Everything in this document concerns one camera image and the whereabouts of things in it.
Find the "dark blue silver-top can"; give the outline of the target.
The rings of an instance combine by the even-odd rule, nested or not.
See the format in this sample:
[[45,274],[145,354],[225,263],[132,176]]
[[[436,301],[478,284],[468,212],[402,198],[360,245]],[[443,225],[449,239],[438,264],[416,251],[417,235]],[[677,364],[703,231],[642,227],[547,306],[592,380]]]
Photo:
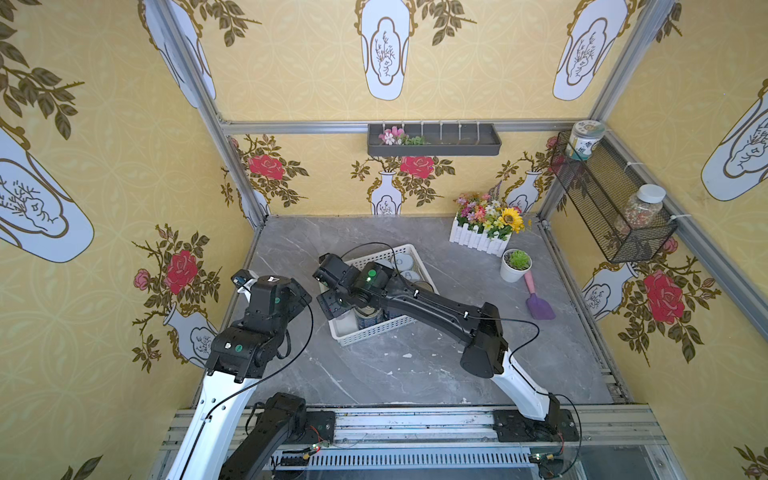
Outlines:
[[354,316],[359,330],[365,330],[386,320],[386,316],[381,309],[371,307],[355,308]]

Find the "green label white-top can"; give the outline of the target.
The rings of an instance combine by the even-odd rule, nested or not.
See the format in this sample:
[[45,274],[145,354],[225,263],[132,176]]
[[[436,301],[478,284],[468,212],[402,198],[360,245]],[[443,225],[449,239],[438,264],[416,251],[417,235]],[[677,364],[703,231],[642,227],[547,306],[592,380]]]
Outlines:
[[413,269],[414,259],[411,255],[406,253],[396,253],[393,263],[397,269],[401,272],[409,271]]

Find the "pink label white-top can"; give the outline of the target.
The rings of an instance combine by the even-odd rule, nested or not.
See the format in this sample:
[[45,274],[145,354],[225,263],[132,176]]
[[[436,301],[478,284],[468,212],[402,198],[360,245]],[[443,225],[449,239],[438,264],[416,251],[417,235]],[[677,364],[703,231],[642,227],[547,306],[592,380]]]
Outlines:
[[401,276],[410,282],[419,282],[422,280],[422,277],[413,270],[402,271]]

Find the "red black gold-top can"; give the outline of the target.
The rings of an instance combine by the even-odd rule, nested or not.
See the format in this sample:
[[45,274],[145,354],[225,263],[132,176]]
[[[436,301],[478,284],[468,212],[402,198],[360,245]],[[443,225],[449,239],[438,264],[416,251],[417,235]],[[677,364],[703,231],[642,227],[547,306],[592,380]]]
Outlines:
[[413,285],[419,291],[427,291],[431,293],[435,292],[433,286],[426,281],[416,281],[413,283]]

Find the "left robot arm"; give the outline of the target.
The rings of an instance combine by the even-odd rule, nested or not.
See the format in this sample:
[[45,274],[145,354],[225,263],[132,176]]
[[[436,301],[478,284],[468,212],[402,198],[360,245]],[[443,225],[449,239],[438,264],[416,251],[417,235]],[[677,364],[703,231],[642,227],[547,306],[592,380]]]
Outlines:
[[248,306],[241,320],[212,341],[200,399],[167,474],[170,479],[254,479],[273,453],[306,426],[305,400],[276,393],[253,430],[236,449],[230,447],[248,401],[270,377],[268,364],[283,356],[279,350],[289,323],[312,301],[293,278],[240,270],[232,281]]

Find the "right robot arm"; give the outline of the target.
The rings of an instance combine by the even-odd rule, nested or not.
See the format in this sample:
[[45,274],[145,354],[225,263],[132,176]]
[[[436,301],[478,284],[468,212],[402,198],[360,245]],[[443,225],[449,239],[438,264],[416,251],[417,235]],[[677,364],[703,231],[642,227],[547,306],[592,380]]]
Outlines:
[[407,316],[439,330],[463,346],[460,366],[466,372],[492,380],[530,427],[553,437],[560,435],[560,402],[515,359],[495,305],[460,303],[418,287],[387,266],[369,262],[356,268],[333,253],[319,258],[313,277],[326,287],[317,302],[327,319],[355,308],[373,309]]

